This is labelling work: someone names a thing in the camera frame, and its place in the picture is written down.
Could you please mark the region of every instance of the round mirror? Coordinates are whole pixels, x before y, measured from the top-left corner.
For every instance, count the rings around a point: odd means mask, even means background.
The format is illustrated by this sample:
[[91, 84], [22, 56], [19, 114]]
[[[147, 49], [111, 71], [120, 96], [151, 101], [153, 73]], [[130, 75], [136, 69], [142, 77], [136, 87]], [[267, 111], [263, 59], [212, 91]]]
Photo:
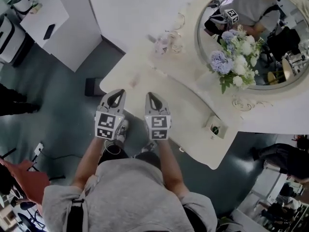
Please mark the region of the round mirror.
[[[201, 34], [209, 34], [233, 54], [229, 46], [231, 33], [242, 30], [250, 43], [259, 42], [259, 50], [246, 65], [255, 72], [251, 89], [274, 89], [297, 80], [308, 67], [309, 27], [300, 10], [289, 0], [213, 0], [205, 4], [197, 41], [202, 57], [206, 56], [207, 42]], [[232, 71], [237, 73], [233, 63]]]

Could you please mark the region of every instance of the gray t-shirt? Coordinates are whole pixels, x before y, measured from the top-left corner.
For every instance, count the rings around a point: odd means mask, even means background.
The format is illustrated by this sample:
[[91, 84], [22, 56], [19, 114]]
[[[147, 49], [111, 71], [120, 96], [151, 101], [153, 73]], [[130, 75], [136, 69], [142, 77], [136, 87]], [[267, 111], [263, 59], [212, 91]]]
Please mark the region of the gray t-shirt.
[[220, 12], [222, 13], [226, 9], [234, 9], [239, 15], [238, 23], [254, 26], [257, 22], [260, 22], [269, 32], [272, 32], [279, 20], [279, 11], [271, 11], [261, 20], [260, 17], [266, 9], [275, 4], [277, 4], [277, 0], [233, 0], [231, 3], [221, 6]]
[[[207, 232], [216, 230], [217, 217], [209, 198], [190, 192], [179, 200], [164, 187], [160, 170], [144, 161], [105, 161], [95, 178], [85, 198], [89, 232], [193, 232], [183, 206], [199, 216]], [[43, 218], [50, 232], [63, 231], [67, 209], [81, 193], [72, 186], [46, 187]]]

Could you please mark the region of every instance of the green leaf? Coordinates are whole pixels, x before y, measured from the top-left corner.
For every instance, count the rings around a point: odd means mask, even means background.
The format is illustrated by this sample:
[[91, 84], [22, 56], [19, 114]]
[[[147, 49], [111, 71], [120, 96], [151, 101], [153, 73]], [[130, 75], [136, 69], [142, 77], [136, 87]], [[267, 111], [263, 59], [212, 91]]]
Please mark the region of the green leaf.
[[224, 94], [224, 92], [226, 91], [226, 85], [225, 84], [221, 84], [221, 91], [222, 91], [222, 94]]

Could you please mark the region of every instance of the gray floor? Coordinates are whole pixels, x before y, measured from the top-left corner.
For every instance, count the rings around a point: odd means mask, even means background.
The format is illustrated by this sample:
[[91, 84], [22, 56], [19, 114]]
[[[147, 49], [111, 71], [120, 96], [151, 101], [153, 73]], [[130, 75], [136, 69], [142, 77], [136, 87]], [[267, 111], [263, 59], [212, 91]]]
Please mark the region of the gray floor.
[[[69, 154], [81, 157], [94, 136], [94, 114], [100, 101], [84, 96], [85, 79], [104, 77], [121, 57], [116, 49], [102, 42], [73, 73], [34, 45], [19, 68], [4, 66], [0, 82], [27, 94], [29, 102], [41, 104], [42, 108], [37, 114], [0, 117], [0, 154], [16, 147], [17, 151], [7, 160], [19, 163], [31, 159], [34, 148], [42, 142], [43, 153], [49, 157]], [[147, 143], [147, 135], [141, 120], [130, 115], [128, 119], [130, 130], [125, 151], [134, 155]], [[239, 132], [222, 164], [214, 171], [180, 152], [177, 145], [172, 146], [187, 186], [209, 196], [217, 214], [222, 215], [240, 204], [262, 170], [260, 162], [252, 161], [250, 148], [270, 145], [275, 137]], [[205, 146], [205, 150], [215, 149]], [[54, 183], [65, 185], [71, 182], [79, 161], [74, 156], [56, 160], [40, 155], [37, 168], [50, 177], [64, 174], [65, 180]]]

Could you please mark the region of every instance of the flower bouquet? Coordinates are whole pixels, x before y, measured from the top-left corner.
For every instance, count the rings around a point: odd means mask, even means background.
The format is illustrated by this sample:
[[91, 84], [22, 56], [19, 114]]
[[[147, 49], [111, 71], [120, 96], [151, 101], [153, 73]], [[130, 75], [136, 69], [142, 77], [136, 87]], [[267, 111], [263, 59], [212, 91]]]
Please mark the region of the flower bouquet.
[[241, 89], [255, 85], [254, 76], [258, 71], [254, 71], [254, 67], [263, 39], [255, 41], [253, 36], [246, 36], [246, 31], [240, 25], [237, 30], [224, 32], [220, 44], [223, 51], [211, 53], [210, 65], [213, 72], [219, 74], [222, 93], [231, 85]]

